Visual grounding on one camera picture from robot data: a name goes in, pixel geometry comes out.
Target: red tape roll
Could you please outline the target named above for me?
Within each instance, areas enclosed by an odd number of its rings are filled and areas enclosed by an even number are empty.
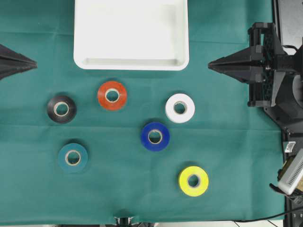
[[[118,93],[118,99],[116,101],[110,101],[107,99],[107,94],[110,91],[115,91]],[[102,84],[98,91],[98,101],[102,107],[110,111],[120,110],[127,101],[127,91],[125,87],[116,82],[109,81]]]

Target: green cloth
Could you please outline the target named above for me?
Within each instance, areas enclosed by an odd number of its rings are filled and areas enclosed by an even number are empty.
[[[251,219],[284,210],[273,192],[282,165],[280,131],[261,109],[248,108],[248,86],[207,68],[248,46],[247,29],[271,22],[271,1],[189,0],[190,62],[174,71],[82,70],[73,61],[72,0],[1,0],[0,43],[38,62],[38,69],[0,81],[0,224],[103,224],[134,221]],[[124,109],[97,101],[99,86],[125,85]],[[164,112],[176,92],[193,98],[196,114],[174,124]],[[48,101],[71,97],[78,108],[66,125],[52,122]],[[140,142],[150,121],[167,125],[169,146]],[[82,173],[57,165],[76,141],[89,161]],[[209,175],[200,197],[186,196],[178,174],[197,165]]]

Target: white tape roll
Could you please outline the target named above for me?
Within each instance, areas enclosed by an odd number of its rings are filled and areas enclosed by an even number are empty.
[[[182,104],[184,112],[177,113],[175,105]],[[188,122],[195,114],[195,104],[193,100],[185,94],[175,94],[170,97],[165,105],[165,113],[167,117],[174,123]]]

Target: black cable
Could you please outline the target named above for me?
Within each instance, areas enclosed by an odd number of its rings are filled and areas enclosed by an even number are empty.
[[[241,226],[239,226],[239,225],[237,224],[237,222],[234,221],[234,223],[235,223],[238,227],[241,227]]]
[[[292,45],[283,45],[283,47],[295,49],[296,51],[298,51],[298,48],[296,48],[295,46],[292,46]]]
[[[270,220],[267,220],[270,224],[272,224],[275,227],[278,227],[277,225],[275,225],[274,223],[272,223]]]
[[[280,217],[280,216],[285,215],[285,214],[290,214],[290,213],[292,213],[292,212],[295,212],[295,211],[301,210],[301,209],[303,209],[303,207],[297,207],[297,208],[295,208],[295,209],[292,209],[292,210],[289,210],[289,211],[285,211],[285,212],[283,212],[283,213],[276,214],[276,215],[269,216],[269,217],[265,217],[265,218],[258,218],[258,219],[254,219],[254,220],[233,220],[233,221],[245,223],[245,222],[254,222],[254,221],[271,220],[271,219],[273,219],[273,218],[277,218],[277,217]]]

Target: floor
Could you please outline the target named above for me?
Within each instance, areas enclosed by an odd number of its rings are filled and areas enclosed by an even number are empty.
[[[27,226],[4,226],[4,227],[55,227],[56,225],[27,225]],[[282,220],[257,221],[250,223],[234,223],[232,221],[205,221],[205,222],[179,222],[159,223],[157,227],[283,227]]]

